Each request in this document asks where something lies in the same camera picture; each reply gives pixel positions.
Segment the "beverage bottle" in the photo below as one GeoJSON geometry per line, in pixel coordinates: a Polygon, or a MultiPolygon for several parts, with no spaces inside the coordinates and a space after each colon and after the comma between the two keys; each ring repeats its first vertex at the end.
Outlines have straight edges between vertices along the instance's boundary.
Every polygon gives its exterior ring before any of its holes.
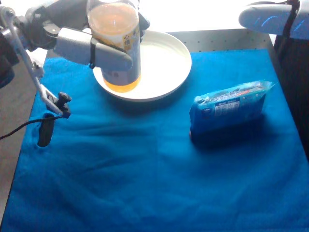
{"type": "Polygon", "coordinates": [[[105,84],[117,92],[132,90],[140,81],[138,1],[88,0],[87,17],[94,38],[125,50],[133,59],[127,72],[102,70],[105,84]]]}

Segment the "gray floor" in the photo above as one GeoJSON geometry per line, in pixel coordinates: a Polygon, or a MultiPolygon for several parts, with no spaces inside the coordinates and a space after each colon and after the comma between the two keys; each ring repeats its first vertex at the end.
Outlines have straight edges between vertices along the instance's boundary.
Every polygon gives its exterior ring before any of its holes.
{"type": "MultiPolygon", "coordinates": [[[[0,90],[0,135],[28,121],[35,87],[23,62],[14,67],[12,82],[0,90]]],[[[25,128],[0,141],[0,222],[9,196],[25,128]]]]}

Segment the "wet wipes package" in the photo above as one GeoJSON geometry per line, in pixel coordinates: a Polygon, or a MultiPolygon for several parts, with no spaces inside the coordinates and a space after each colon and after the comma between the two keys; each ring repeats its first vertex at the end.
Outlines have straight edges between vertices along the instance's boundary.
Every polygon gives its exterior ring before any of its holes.
{"type": "Polygon", "coordinates": [[[266,93],[275,85],[255,81],[197,96],[190,110],[191,134],[228,127],[258,118],[266,93]]]}

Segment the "bolt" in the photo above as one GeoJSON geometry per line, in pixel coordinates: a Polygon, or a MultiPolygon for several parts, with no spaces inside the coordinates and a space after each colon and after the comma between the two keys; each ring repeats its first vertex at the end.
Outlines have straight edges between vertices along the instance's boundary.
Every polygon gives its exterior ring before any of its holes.
{"type": "Polygon", "coordinates": [[[9,16],[9,17],[14,17],[15,16],[15,14],[14,14],[14,12],[12,10],[8,10],[6,12],[6,15],[9,16]]]}

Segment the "round plate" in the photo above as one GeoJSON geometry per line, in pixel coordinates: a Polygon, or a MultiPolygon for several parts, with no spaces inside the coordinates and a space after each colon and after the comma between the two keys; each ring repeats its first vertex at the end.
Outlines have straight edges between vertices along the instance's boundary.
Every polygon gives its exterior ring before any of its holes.
{"type": "Polygon", "coordinates": [[[178,89],[188,77],[192,60],[187,47],[175,37],[146,31],[140,44],[141,79],[131,91],[118,93],[108,88],[101,69],[93,69],[97,82],[114,96],[133,102],[153,101],[178,89]]]}

